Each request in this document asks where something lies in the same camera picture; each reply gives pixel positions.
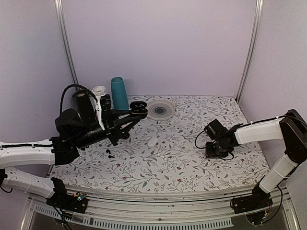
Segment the white oval charging case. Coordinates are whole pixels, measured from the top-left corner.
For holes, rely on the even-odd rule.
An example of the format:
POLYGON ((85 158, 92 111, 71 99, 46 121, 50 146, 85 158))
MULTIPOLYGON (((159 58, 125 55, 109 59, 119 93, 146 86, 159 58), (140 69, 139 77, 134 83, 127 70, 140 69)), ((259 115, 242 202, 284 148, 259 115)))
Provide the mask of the white oval charging case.
POLYGON ((152 148, 158 143, 158 138, 157 137, 152 137, 148 142, 147 146, 152 148))

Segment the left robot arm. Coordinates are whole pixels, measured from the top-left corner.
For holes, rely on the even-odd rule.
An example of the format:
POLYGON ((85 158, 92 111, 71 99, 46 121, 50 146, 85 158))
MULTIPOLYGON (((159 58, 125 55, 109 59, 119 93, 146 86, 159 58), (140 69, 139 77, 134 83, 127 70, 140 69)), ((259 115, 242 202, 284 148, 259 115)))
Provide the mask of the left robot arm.
POLYGON ((17 166, 43 164, 66 165, 84 150, 101 140, 117 145, 142 119, 133 110, 107 110, 103 113, 76 112, 67 109, 55 120, 58 137, 38 142, 0 144, 0 185, 34 193, 67 208, 74 196, 67 194, 62 180, 43 178, 23 172, 17 166))

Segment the white ribbed vase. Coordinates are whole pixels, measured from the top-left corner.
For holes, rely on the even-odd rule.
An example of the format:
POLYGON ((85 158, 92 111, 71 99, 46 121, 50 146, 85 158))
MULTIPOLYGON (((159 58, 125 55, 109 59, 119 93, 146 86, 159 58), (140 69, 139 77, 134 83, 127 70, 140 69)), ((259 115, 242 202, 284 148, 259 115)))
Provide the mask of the white ribbed vase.
POLYGON ((92 93, 95 95, 97 101, 106 94, 105 86, 96 86, 92 89, 92 93))

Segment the aluminium corner post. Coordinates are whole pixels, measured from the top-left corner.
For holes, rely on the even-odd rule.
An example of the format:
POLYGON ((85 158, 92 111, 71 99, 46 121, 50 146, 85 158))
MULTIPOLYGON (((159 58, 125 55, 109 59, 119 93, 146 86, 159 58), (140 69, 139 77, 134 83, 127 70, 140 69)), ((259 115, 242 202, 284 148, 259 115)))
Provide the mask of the aluminium corner post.
POLYGON ((250 38, 250 43, 248 47, 247 57, 246 57, 246 61, 244 64, 243 73, 241 76, 239 87, 236 93, 236 102, 238 104, 240 104, 243 98, 244 89, 245 89, 245 86, 248 80, 248 75, 249 75, 250 67, 252 64, 253 54, 255 51, 259 29, 260 29, 263 3, 264 3, 263 0, 256 1, 254 20, 253 20, 253 26, 252 26, 252 31, 251 31, 251 38, 250 38))
POLYGON ((69 71, 71 74, 72 83, 79 84, 74 62, 73 62, 71 48, 69 44, 69 38, 68 38, 65 17, 64 17, 63 1, 54 0, 54 3, 55 3, 56 16, 57 16, 57 21, 58 21, 58 26, 59 26, 59 32, 60 32, 61 40, 63 43, 63 48, 64 48, 66 60, 68 63, 69 71))

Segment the black earbud charging case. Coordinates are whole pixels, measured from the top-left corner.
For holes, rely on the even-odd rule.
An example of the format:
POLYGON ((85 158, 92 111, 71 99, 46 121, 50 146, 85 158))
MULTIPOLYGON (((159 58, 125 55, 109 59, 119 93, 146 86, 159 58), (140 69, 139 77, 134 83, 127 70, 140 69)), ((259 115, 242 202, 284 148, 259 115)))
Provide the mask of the black earbud charging case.
POLYGON ((135 101, 130 103, 130 111, 132 114, 145 115, 148 114, 146 109, 147 103, 143 101, 135 101))

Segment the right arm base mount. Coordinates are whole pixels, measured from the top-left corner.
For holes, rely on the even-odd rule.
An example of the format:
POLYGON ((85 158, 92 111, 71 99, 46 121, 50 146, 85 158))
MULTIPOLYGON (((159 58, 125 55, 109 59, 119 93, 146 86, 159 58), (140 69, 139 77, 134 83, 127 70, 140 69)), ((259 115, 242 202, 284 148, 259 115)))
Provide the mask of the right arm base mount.
POLYGON ((230 201, 230 207, 234 210, 235 214, 269 207, 272 204, 271 194, 265 193, 259 184, 252 189, 251 195, 233 198, 230 201))

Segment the right aluminium corner post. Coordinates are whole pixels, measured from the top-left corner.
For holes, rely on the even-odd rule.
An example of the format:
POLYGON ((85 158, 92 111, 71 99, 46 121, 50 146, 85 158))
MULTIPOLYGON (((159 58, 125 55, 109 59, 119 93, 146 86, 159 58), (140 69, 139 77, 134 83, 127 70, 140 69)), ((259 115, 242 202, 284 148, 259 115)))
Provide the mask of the right aluminium corner post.
POLYGON ((244 89, 245 89, 245 86, 248 80, 248 75, 249 75, 250 67, 252 64, 253 54, 255 51, 259 29, 260 29, 263 3, 264 3, 263 0, 256 1, 254 20, 253 20, 253 26, 252 26, 252 31, 251 31, 251 38, 250 38, 250 43, 248 47, 247 57, 246 57, 246 61, 244 64, 243 73, 241 76, 239 87, 236 93, 236 102, 238 104, 240 104, 243 98, 244 89))

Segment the black cylindrical vase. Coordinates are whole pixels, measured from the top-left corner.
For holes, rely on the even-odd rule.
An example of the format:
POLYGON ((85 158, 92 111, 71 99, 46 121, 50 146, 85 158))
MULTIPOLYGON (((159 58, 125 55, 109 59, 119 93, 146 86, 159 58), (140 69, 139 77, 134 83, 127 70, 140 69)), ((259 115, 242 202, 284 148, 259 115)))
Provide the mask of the black cylindrical vase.
POLYGON ((96 116, 91 103, 91 100, 84 90, 78 90, 74 94, 81 120, 87 125, 96 122, 96 116))

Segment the teal cylindrical vase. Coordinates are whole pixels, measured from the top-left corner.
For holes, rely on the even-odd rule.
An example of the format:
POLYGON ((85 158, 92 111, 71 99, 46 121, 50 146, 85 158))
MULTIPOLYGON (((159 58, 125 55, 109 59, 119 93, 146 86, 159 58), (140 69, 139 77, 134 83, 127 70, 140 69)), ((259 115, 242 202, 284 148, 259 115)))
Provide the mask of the teal cylindrical vase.
POLYGON ((111 79, 111 93, 112 93, 114 109, 117 110, 129 109, 126 88, 122 77, 116 76, 111 79))

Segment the aluminium front rail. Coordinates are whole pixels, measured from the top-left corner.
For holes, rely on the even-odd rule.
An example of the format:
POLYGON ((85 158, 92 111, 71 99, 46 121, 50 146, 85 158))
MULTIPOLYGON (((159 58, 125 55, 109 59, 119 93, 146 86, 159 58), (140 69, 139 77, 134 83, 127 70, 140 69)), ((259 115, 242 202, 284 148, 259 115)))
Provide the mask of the aluminium front rail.
POLYGON ((193 193, 126 193, 86 189, 84 214, 59 212, 44 199, 30 195, 21 223, 23 230, 298 230, 300 224, 285 187, 271 193, 267 223, 255 225, 262 209, 235 213, 230 202, 251 192, 251 186, 193 193))

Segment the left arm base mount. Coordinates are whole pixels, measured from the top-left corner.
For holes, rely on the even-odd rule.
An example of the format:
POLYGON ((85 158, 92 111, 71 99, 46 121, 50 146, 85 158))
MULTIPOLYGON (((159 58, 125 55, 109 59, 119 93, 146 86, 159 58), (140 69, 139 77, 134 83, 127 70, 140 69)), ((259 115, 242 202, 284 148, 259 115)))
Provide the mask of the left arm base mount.
POLYGON ((51 198, 46 199, 47 205, 72 212, 85 213, 88 205, 86 193, 76 192, 69 195, 62 180, 52 177, 51 181, 54 185, 54 194, 51 198))

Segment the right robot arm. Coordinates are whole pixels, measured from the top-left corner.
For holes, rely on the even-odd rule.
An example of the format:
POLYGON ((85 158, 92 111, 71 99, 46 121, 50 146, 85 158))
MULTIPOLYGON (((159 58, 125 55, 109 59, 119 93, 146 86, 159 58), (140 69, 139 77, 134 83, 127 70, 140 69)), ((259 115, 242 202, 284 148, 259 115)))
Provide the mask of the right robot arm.
POLYGON ((258 142, 283 139, 279 120, 249 126, 242 114, 178 111, 140 121, 120 144, 113 166, 122 192, 187 193, 255 185, 268 171, 258 142))

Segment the grey spiral ceramic plate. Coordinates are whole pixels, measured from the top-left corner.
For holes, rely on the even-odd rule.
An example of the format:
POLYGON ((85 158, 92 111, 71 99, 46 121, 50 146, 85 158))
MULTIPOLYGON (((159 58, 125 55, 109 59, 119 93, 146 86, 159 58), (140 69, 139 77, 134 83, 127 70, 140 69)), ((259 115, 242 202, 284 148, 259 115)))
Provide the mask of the grey spiral ceramic plate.
POLYGON ((155 121, 165 121, 175 114, 175 103, 166 100, 155 100, 147 104, 147 117, 155 121))

